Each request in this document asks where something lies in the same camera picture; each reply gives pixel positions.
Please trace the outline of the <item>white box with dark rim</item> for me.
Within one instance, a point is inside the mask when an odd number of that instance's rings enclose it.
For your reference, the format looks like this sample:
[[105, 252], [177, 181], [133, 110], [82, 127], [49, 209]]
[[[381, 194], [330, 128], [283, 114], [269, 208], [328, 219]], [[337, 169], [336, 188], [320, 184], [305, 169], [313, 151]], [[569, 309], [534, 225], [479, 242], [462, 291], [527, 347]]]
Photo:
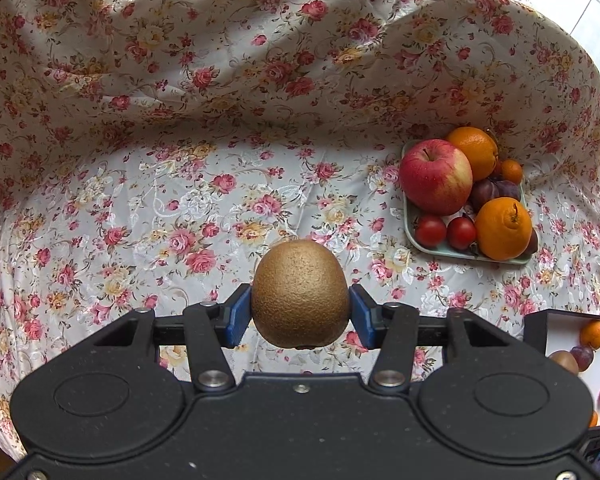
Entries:
[[528, 314], [524, 342], [585, 383], [594, 403], [591, 425], [600, 426], [600, 315], [552, 309]]

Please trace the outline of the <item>green fruit plate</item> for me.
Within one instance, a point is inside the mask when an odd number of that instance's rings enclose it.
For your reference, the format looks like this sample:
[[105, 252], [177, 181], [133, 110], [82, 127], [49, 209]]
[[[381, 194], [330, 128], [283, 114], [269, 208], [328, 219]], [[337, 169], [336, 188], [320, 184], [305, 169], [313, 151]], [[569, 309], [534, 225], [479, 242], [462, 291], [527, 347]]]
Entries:
[[[409, 140], [407, 141], [401, 150], [401, 157], [406, 154], [413, 146], [419, 144], [419, 140]], [[520, 202], [527, 208], [526, 198], [524, 197], [524, 187], [519, 185], [520, 189]], [[456, 250], [452, 246], [448, 244], [446, 240], [442, 240], [440, 244], [434, 247], [426, 247], [419, 244], [415, 237], [415, 223], [420, 216], [420, 209], [415, 206], [405, 195], [402, 194], [402, 207], [403, 207], [403, 223], [405, 236], [411, 245], [423, 252], [424, 254], [437, 257], [437, 258], [447, 258], [458, 261], [470, 261], [470, 262], [486, 262], [486, 263], [498, 263], [498, 261], [488, 258], [480, 252], [477, 245], [474, 248], [468, 248], [466, 250]], [[472, 209], [467, 204], [460, 211], [457, 211], [456, 214], [452, 214], [452, 216], [441, 217], [445, 225], [447, 225], [452, 219], [462, 216], [462, 214], [466, 214], [466, 216], [471, 219], [474, 218], [474, 214], [472, 213]], [[525, 266], [531, 260], [531, 255], [522, 254], [516, 258], [511, 258], [508, 260], [500, 261], [501, 264], [509, 264], [510, 266]]]

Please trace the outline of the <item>brown kiwi in box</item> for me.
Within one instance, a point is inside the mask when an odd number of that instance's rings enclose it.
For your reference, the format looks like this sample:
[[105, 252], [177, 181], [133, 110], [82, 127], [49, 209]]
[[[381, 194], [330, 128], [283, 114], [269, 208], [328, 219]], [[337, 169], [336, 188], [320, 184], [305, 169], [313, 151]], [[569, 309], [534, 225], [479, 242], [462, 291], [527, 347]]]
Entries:
[[578, 361], [570, 351], [557, 350], [551, 353], [548, 356], [548, 358], [556, 364], [560, 365], [565, 370], [568, 370], [568, 372], [570, 372], [571, 374], [577, 375], [580, 373]]

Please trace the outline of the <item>floral tablecloth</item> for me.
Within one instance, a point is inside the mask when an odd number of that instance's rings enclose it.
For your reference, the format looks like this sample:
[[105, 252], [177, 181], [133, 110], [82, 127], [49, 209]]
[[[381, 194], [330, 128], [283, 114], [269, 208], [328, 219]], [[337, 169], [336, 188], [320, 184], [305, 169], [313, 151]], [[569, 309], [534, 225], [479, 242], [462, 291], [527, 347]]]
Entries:
[[[408, 142], [524, 166], [522, 268], [407, 244]], [[134, 309], [225, 299], [308, 238], [350, 283], [513, 334], [600, 314], [600, 74], [515, 0], [0, 0], [0, 448], [16, 385]]]

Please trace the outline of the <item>large orange behind apple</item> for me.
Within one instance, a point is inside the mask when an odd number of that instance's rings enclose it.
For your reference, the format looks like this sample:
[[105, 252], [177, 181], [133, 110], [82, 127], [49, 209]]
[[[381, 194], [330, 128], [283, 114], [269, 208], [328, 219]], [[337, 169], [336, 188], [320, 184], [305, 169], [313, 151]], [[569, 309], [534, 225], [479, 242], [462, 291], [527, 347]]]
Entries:
[[467, 157], [475, 181], [492, 174], [498, 161], [498, 146], [485, 131], [475, 127], [460, 127], [445, 138]]

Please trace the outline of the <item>red apple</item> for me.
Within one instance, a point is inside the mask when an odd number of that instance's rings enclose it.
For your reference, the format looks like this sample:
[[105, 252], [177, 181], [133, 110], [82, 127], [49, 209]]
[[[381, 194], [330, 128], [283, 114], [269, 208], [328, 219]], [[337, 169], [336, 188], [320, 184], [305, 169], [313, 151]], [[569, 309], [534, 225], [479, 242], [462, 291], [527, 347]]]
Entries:
[[469, 160], [448, 141], [420, 141], [402, 156], [400, 187], [406, 198], [427, 214], [456, 214], [467, 203], [472, 182]]

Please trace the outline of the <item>large orange with stem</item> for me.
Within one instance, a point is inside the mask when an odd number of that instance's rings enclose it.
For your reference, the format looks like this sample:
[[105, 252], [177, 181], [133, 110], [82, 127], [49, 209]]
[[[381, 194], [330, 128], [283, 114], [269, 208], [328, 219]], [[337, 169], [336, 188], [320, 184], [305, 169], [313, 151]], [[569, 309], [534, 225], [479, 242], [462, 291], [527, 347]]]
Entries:
[[486, 202], [476, 215], [475, 227], [480, 252], [496, 261], [519, 257], [533, 231], [526, 207], [511, 197]]

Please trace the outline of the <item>orange mandarin left in box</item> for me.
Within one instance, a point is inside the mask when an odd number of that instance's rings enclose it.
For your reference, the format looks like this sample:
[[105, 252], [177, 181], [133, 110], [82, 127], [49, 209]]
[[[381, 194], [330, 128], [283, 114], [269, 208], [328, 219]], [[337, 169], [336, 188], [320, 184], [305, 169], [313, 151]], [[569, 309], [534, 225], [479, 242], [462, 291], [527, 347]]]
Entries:
[[597, 351], [600, 348], [600, 320], [587, 322], [580, 329], [580, 345]]

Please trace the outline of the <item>purple plum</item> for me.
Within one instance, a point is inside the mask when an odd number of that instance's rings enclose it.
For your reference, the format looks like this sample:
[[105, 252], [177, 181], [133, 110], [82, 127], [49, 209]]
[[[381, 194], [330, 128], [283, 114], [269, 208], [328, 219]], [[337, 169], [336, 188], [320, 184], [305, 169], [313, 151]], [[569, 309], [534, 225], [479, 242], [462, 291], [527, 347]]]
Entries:
[[497, 180], [494, 182], [498, 189], [498, 196], [521, 200], [520, 185], [509, 180]]
[[490, 200], [500, 197], [500, 190], [490, 179], [483, 179], [474, 184], [469, 196], [471, 209], [475, 214]]
[[578, 361], [580, 373], [585, 372], [593, 363], [595, 352], [590, 346], [574, 346], [570, 352]]

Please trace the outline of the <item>orange mandarin right in box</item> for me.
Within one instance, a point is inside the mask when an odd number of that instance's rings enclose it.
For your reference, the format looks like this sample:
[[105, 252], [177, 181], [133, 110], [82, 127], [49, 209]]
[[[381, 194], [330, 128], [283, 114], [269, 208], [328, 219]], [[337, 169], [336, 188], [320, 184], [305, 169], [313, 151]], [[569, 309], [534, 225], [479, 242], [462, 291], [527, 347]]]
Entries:
[[598, 414], [596, 411], [593, 411], [590, 422], [588, 423], [588, 426], [590, 428], [596, 427], [598, 424]]

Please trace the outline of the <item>brown kiwi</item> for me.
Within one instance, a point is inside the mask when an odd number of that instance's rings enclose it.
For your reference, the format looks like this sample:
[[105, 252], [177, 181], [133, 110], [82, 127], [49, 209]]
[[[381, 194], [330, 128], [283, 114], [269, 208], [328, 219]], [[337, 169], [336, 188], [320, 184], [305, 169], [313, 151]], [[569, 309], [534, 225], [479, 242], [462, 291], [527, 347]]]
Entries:
[[580, 373], [578, 361], [570, 351], [557, 350], [551, 353], [548, 356], [548, 358], [556, 364], [560, 365], [565, 370], [568, 370], [568, 372], [570, 372], [571, 374], [577, 375]]
[[348, 284], [339, 261], [312, 240], [274, 246], [253, 277], [251, 316], [260, 335], [276, 347], [328, 346], [350, 316]]

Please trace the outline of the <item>red cherry tomato on plate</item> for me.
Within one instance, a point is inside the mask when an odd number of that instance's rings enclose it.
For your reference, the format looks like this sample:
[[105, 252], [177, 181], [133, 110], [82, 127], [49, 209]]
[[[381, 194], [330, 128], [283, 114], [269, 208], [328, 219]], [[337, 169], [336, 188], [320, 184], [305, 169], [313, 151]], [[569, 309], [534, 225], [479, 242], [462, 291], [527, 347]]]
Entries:
[[426, 248], [435, 248], [446, 239], [444, 221], [433, 214], [421, 214], [414, 223], [416, 242]]

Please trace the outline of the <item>orange mandarin in box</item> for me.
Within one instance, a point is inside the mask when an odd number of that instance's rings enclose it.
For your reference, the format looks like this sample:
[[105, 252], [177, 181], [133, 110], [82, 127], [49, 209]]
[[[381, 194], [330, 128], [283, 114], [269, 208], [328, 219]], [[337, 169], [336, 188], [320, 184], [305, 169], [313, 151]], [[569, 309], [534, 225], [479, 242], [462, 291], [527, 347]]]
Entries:
[[590, 422], [588, 423], [588, 426], [590, 428], [596, 427], [598, 424], [598, 414], [596, 411], [593, 411]]
[[580, 329], [580, 345], [597, 351], [600, 348], [600, 320], [587, 322]]

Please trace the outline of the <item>small orange kumquat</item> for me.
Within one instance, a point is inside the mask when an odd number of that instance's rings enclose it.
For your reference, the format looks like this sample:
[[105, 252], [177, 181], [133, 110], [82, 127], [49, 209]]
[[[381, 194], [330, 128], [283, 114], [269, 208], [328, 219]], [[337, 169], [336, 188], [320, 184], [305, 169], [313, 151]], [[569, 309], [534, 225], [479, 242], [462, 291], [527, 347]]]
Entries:
[[522, 170], [521, 164], [515, 159], [504, 159], [501, 161], [501, 178], [503, 180], [512, 182], [513, 184], [520, 185], [522, 177], [524, 176], [524, 170]]

